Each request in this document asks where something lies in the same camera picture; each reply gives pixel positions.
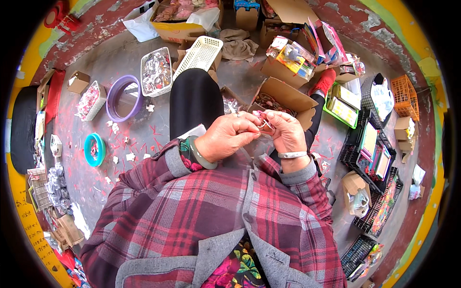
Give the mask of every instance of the woman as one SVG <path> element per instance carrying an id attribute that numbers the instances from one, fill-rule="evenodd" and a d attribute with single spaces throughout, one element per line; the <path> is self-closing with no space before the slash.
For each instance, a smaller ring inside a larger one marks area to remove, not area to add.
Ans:
<path id="1" fill-rule="evenodd" d="M 274 159 L 250 158 L 261 120 L 223 115 L 219 87 L 201 69 L 180 74 L 170 100 L 170 136 L 203 123 L 205 135 L 173 139 L 120 174 L 83 247 L 92 287 L 345 287 L 331 205 L 307 154 L 326 70 L 311 91 L 319 102 L 306 133 L 292 116 L 266 111 Z"/>

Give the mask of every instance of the jacket button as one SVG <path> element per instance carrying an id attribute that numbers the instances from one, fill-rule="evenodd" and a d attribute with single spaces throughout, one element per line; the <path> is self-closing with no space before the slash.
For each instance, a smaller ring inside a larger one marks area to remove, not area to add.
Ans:
<path id="1" fill-rule="evenodd" d="M 253 217 L 248 212 L 243 214 L 243 219 L 248 223 L 253 223 Z"/>

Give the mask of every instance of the silver bracelet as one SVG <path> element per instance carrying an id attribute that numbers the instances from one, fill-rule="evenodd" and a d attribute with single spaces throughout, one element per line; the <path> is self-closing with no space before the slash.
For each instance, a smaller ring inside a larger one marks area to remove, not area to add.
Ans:
<path id="1" fill-rule="evenodd" d="M 192 150 L 192 153 L 194 154 L 195 159 L 205 169 L 208 169 L 208 170 L 216 169 L 216 167 L 218 166 L 218 162 L 210 163 L 205 158 L 203 158 L 202 155 L 200 155 L 200 152 L 195 146 L 195 140 L 197 138 L 198 136 L 195 136 L 195 135 L 189 136 L 190 149 Z"/>
<path id="2" fill-rule="evenodd" d="M 298 157 L 302 157 L 306 155 L 307 155 L 307 151 L 278 153 L 278 157 L 282 159 L 298 158 Z"/>

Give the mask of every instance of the purple plastic ring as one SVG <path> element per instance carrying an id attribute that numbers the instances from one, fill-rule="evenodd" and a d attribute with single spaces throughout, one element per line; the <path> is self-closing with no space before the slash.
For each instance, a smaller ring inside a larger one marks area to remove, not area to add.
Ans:
<path id="1" fill-rule="evenodd" d="M 127 87 L 128 84 L 130 83 L 136 83 L 138 86 L 138 91 L 137 91 L 137 99 L 136 102 L 133 106 L 133 109 L 131 110 L 130 113 L 126 117 L 121 117 L 117 111 L 115 110 L 115 101 L 117 100 L 117 95 L 123 91 Z M 139 81 L 136 77 L 133 75 L 125 75 L 120 77 L 115 83 L 112 85 L 111 89 L 109 90 L 109 93 L 107 94 L 107 101 L 106 101 L 106 111 L 107 114 L 109 115 L 109 118 L 116 122 L 123 122 L 127 120 L 130 117 L 135 116 L 140 110 L 142 106 L 142 101 L 143 101 L 143 96 L 141 92 L 141 86 L 139 84 Z"/>

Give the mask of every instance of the hand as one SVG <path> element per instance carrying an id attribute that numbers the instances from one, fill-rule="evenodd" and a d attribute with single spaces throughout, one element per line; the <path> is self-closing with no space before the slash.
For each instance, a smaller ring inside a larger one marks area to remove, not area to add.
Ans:
<path id="1" fill-rule="evenodd" d="M 273 110 L 266 110 L 266 118 L 275 131 L 272 135 L 277 152 L 307 151 L 306 138 L 299 121 L 291 115 Z M 306 155 L 298 158 L 281 159 L 284 173 L 298 171 L 309 164 L 310 158 Z"/>
<path id="2" fill-rule="evenodd" d="M 238 113 L 240 117 L 236 113 L 219 116 L 207 132 L 195 140 L 197 150 L 208 162 L 231 156 L 261 135 L 257 126 L 262 123 L 256 116 L 244 111 Z"/>

